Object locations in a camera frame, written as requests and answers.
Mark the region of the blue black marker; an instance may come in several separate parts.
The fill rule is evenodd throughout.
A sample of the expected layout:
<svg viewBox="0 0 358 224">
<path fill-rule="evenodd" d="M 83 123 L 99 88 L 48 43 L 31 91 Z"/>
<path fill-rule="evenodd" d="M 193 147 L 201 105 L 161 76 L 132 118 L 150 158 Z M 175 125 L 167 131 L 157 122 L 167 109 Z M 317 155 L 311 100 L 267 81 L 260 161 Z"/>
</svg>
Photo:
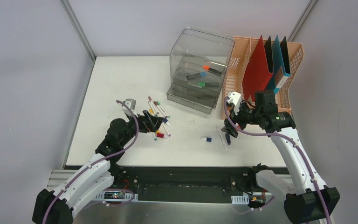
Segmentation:
<svg viewBox="0 0 358 224">
<path fill-rule="evenodd" d="M 187 80 L 193 80 L 193 79 L 205 77 L 206 75 L 207 75 L 207 72 L 198 72 L 198 73 L 194 73 L 194 74 L 191 74 L 191 75 L 187 75 L 186 79 Z"/>
</svg>

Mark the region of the orange highlighter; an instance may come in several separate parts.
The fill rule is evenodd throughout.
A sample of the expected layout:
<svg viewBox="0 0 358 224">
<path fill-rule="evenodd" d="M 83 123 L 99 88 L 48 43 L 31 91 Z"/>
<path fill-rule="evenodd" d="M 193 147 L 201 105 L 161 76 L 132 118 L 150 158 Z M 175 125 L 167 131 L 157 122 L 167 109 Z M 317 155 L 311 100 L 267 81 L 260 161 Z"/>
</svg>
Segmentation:
<svg viewBox="0 0 358 224">
<path fill-rule="evenodd" d="M 214 75 L 217 75 L 217 76 L 219 76 L 219 77 L 221 77 L 221 75 L 222 75 L 222 72 L 221 72 L 221 71 L 216 70 L 216 69 L 213 69 L 213 68 L 211 68 L 211 67 L 209 67 L 209 66 L 203 66 L 203 69 L 205 69 L 206 71 L 208 71 L 208 72 L 210 72 L 210 73 L 212 73 L 212 74 L 214 74 Z"/>
</svg>

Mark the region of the red folder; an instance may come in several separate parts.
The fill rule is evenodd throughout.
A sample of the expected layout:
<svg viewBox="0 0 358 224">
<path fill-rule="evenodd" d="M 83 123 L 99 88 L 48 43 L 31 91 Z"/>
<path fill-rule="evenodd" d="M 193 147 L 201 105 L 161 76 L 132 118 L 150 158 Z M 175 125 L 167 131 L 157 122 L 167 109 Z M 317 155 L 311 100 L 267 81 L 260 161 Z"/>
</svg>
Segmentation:
<svg viewBox="0 0 358 224">
<path fill-rule="evenodd" d="M 265 41 L 261 36 L 255 45 L 242 80 L 244 99 L 255 102 L 255 92 L 264 90 L 273 74 L 271 37 Z"/>
</svg>

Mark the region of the teal notebook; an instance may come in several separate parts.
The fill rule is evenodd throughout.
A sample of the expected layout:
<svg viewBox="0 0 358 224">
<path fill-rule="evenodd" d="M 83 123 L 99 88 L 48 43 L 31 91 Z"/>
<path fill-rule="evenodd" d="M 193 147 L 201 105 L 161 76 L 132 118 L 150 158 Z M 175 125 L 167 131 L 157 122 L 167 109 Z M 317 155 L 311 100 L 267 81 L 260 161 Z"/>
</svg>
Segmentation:
<svg viewBox="0 0 358 224">
<path fill-rule="evenodd" d="M 266 86 L 266 90 L 271 90 L 275 95 L 286 83 L 291 75 L 289 63 L 289 51 L 286 37 L 280 41 L 279 36 L 275 37 L 272 44 L 273 57 L 273 76 Z"/>
</svg>

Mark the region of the green highlighter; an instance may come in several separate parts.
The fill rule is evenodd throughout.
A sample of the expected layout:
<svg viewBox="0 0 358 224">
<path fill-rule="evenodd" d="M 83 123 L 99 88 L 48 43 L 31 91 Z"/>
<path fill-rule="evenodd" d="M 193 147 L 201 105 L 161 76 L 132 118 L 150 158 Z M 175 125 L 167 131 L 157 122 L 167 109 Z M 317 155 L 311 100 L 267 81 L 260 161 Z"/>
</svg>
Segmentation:
<svg viewBox="0 0 358 224">
<path fill-rule="evenodd" d="M 199 82 L 198 86 L 206 87 L 206 88 L 217 88 L 220 85 L 219 83 L 214 83 L 214 82 Z"/>
</svg>

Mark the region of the clear grey drawer box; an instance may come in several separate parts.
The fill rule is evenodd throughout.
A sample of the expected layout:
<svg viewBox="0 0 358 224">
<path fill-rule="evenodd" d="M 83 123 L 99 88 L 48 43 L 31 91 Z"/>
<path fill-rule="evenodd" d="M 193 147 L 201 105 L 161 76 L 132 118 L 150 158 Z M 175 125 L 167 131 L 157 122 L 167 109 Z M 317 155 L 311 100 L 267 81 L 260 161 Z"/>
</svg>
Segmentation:
<svg viewBox="0 0 358 224">
<path fill-rule="evenodd" d="M 184 28 L 170 52 L 171 85 L 166 93 L 167 99 L 211 114 L 217 106 L 233 48 L 232 36 L 192 27 Z M 203 66 L 221 71 L 221 77 L 206 71 Z M 187 75 L 198 72 L 207 72 L 207 75 L 193 80 L 186 79 Z M 206 88 L 198 86 L 199 82 L 214 82 L 220 86 Z"/>
</svg>

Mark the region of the small blue cap bottle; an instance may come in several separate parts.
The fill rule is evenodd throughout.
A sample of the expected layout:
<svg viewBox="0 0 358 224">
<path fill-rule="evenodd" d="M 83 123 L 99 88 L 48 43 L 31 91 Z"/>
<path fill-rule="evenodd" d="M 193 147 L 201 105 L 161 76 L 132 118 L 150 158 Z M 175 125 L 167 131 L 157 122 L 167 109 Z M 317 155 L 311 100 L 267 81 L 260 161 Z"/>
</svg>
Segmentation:
<svg viewBox="0 0 358 224">
<path fill-rule="evenodd" d="M 212 138 L 210 137 L 203 137 L 201 138 L 202 141 L 205 141 L 205 142 L 211 142 L 212 141 Z"/>
</svg>

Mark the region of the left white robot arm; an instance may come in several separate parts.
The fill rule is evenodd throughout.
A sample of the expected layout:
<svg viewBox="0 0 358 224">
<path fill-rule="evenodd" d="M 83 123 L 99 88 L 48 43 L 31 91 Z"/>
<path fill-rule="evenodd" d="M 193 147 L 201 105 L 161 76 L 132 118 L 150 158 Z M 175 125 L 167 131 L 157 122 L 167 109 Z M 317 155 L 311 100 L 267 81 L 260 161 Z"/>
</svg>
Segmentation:
<svg viewBox="0 0 358 224">
<path fill-rule="evenodd" d="M 164 118 L 126 112 L 127 120 L 114 119 L 95 153 L 78 171 L 53 190 L 43 189 L 36 198 L 32 221 L 36 224 L 71 224 L 78 213 L 97 194 L 123 185 L 123 168 L 117 165 L 125 149 L 131 147 L 139 133 L 154 133 Z"/>
</svg>

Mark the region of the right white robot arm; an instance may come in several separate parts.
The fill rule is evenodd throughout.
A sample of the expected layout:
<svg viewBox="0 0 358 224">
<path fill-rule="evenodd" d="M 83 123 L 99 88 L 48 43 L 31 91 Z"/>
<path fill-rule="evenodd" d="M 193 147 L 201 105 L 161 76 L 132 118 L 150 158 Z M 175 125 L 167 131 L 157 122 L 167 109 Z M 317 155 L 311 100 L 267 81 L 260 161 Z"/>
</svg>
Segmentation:
<svg viewBox="0 0 358 224">
<path fill-rule="evenodd" d="M 292 179 L 287 183 L 266 165 L 253 166 L 239 185 L 245 192 L 264 189 L 283 204 L 285 214 L 293 224 L 324 219 L 332 223 L 331 214 L 340 199 L 335 187 L 329 187 L 312 165 L 300 141 L 296 124 L 288 112 L 280 112 L 272 91 L 257 91 L 255 105 L 250 107 L 238 92 L 223 99 L 223 132 L 237 137 L 246 133 L 247 125 L 262 129 L 277 147 Z"/>
</svg>

